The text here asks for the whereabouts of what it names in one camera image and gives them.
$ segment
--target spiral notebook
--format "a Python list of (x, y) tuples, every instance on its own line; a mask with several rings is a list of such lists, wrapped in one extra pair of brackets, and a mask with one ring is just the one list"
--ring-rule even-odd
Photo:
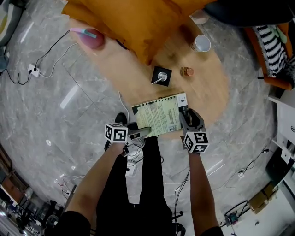
[(148, 137), (181, 129), (179, 112), (189, 121), (186, 94), (176, 94), (132, 107), (138, 128), (151, 127)]

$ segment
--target forearm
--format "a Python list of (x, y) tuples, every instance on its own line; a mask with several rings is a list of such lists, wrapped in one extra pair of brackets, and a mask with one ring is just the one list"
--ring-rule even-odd
[(81, 181), (66, 211), (81, 213), (91, 221), (111, 169), (121, 153), (116, 145), (109, 147)]
[(218, 226), (214, 197), (199, 154), (189, 154), (190, 201), (195, 235)]

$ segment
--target black sleeve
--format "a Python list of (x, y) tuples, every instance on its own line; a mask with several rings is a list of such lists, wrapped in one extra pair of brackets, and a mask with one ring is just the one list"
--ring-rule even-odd
[(65, 212), (61, 215), (57, 225), (53, 229), (53, 235), (90, 235), (90, 223), (80, 213)]
[(213, 227), (206, 230), (201, 236), (223, 236), (223, 232), (220, 227)]

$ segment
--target white cup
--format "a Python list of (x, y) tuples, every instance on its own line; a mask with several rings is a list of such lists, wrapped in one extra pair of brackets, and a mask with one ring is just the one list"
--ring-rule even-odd
[(190, 47), (196, 52), (208, 52), (211, 48), (211, 42), (205, 35), (198, 35)]

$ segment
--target gray tile floor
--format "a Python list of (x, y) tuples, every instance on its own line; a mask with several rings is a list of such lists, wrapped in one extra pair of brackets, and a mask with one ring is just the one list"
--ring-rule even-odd
[[(8, 70), (14, 79), (19, 72), (21, 80), (25, 80), (29, 63), (34, 64), (68, 30), (68, 17), (60, 14), (62, 8), (60, 0), (30, 0), (7, 49)], [(211, 145), (202, 156), (206, 170), (217, 163), (214, 170), (225, 164), (209, 176), (212, 189), (217, 189), (233, 173), (245, 168), (264, 147), (274, 149), (269, 145), (275, 134), (274, 110), (265, 99), (269, 85), (256, 79), (259, 67), (242, 31), (212, 19), (200, 28), (211, 38), (230, 87), (225, 112), (207, 128)], [(42, 73), (50, 74), (54, 62), (73, 43), (69, 35), (63, 38), (42, 61)], [(60, 104), (71, 90), (76, 93), (62, 109)], [(85, 174), (91, 168), (103, 154), (104, 124), (114, 121), (118, 112), (124, 112), (124, 108), (117, 91), (78, 45), (57, 63), (51, 78), (33, 77), (25, 86), (13, 84), (6, 73), (0, 78), (0, 142), (33, 190), (43, 199), (60, 204), (65, 199), (54, 180), (61, 174)], [(189, 164), (180, 141), (159, 138), (159, 147), (165, 158), (164, 181), (181, 182)], [(213, 191), (219, 221), (225, 211), (251, 198), (268, 183), (265, 165), (270, 156), (263, 154), (244, 178), (235, 176), (226, 186)], [(141, 167), (139, 163), (137, 175), (127, 178), (130, 201), (134, 203), (141, 191)], [(164, 184), (171, 209), (178, 185)], [(180, 210), (185, 216), (179, 222), (187, 228), (187, 235), (193, 235), (189, 184), (180, 195), (177, 211)]]

